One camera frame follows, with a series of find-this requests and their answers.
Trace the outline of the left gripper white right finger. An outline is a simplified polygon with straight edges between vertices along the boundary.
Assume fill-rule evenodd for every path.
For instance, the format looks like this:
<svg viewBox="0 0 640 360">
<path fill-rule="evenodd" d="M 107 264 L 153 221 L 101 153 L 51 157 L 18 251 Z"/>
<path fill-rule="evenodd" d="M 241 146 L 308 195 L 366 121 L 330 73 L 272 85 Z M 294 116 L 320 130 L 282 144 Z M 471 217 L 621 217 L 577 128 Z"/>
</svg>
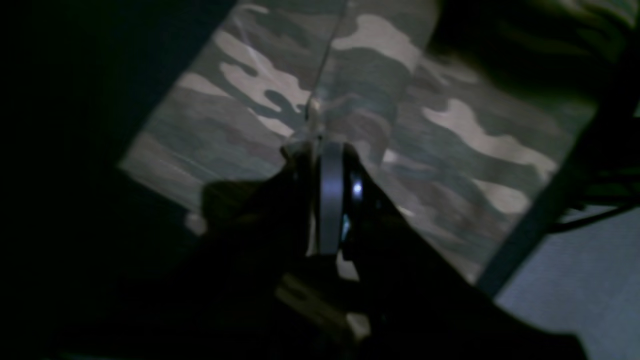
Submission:
<svg viewBox="0 0 640 360">
<path fill-rule="evenodd" d="M 354 264 L 375 360 L 583 360 L 576 335 L 535 328 L 470 285 L 409 225 L 352 146 L 315 157 L 321 255 Z"/>
</svg>

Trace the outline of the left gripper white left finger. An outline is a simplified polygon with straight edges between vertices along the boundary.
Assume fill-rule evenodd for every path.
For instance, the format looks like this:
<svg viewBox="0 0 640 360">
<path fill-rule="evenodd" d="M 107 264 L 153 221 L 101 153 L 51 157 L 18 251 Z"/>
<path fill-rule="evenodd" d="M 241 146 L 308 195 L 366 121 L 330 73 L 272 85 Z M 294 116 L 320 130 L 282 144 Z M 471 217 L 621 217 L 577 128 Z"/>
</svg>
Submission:
<svg viewBox="0 0 640 360">
<path fill-rule="evenodd" d="M 52 360 L 276 360 L 276 289 L 306 255 L 314 150 L 288 153 L 224 225 L 113 317 L 57 335 Z"/>
</svg>

